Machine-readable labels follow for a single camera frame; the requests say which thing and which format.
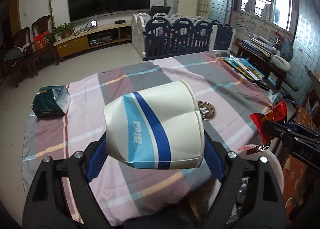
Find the blue gripper pad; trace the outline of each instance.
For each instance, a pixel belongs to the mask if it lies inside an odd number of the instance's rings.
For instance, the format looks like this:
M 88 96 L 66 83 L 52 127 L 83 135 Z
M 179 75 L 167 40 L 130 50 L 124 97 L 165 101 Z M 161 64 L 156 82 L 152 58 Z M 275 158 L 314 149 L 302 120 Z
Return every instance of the blue gripper pad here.
M 212 176 L 222 181 L 225 178 L 222 160 L 207 137 L 204 138 L 204 159 L 207 162 Z
M 88 162 L 88 171 L 87 171 L 87 181 L 91 182 L 96 178 L 106 159 L 106 138 L 104 137 L 101 143 L 99 144 L 97 150 L 92 155 Z M 211 171 L 211 174 L 216 177 L 219 181 L 222 181 L 225 178 L 223 172 L 223 163 L 218 154 L 215 152 L 214 147 L 211 145 L 210 141 L 205 137 L 204 139 L 204 159 L 207 162 L 207 165 Z
M 88 162 L 88 171 L 87 171 L 87 181 L 91 182 L 94 178 L 96 178 L 104 163 L 106 162 L 108 155 L 106 152 L 106 137 L 103 138 L 101 143 L 99 144 L 97 150 L 92 155 Z

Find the paper cup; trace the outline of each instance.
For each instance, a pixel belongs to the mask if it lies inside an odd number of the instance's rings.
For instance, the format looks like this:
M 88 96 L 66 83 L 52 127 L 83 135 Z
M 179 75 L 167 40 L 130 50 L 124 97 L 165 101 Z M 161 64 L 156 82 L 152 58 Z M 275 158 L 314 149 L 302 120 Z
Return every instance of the paper cup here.
M 183 80 L 123 95 L 104 108 L 107 154 L 134 168 L 198 168 L 204 129 Z

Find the circular logo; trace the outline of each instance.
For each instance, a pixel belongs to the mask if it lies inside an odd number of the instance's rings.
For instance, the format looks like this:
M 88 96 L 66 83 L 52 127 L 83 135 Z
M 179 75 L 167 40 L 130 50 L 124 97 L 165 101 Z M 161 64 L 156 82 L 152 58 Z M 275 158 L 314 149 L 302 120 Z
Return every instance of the circular logo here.
M 198 106 L 202 120 L 212 120 L 216 116 L 216 110 L 212 104 L 198 101 Z

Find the tile floor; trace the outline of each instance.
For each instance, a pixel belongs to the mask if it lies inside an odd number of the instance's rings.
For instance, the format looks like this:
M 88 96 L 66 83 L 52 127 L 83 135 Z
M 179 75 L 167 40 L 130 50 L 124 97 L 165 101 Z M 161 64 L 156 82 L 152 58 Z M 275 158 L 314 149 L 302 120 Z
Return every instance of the tile floor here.
M 25 194 L 21 177 L 24 133 L 36 92 L 43 86 L 64 85 L 94 73 L 143 62 L 131 44 L 113 46 L 52 65 L 15 88 L 6 78 L 0 85 L 0 201 L 19 223 Z

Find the wooden chair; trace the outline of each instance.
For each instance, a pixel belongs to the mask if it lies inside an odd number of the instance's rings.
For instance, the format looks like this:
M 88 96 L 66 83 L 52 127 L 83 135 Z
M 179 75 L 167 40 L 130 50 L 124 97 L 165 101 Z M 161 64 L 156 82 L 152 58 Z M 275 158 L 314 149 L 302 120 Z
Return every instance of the wooden chair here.
M 4 65 L 8 74 L 12 77 L 15 86 L 18 87 L 19 83 L 24 79 L 35 76 L 33 67 L 30 63 L 30 55 L 32 54 L 32 43 L 30 40 L 30 28 L 24 28 L 19 30 L 13 36 L 13 45 L 23 48 L 25 44 L 29 43 L 24 50 L 24 57 L 19 60 L 5 61 Z
M 50 19 L 50 15 L 43 16 L 32 24 L 31 29 L 33 38 L 49 30 Z M 52 44 L 48 44 L 45 48 L 35 52 L 31 56 L 31 63 L 34 66 L 36 73 L 38 72 L 38 69 L 44 68 L 43 63 L 45 59 L 53 59 L 55 64 L 59 65 L 60 57 L 58 55 L 57 49 L 53 46 L 53 43 L 54 42 L 52 42 Z

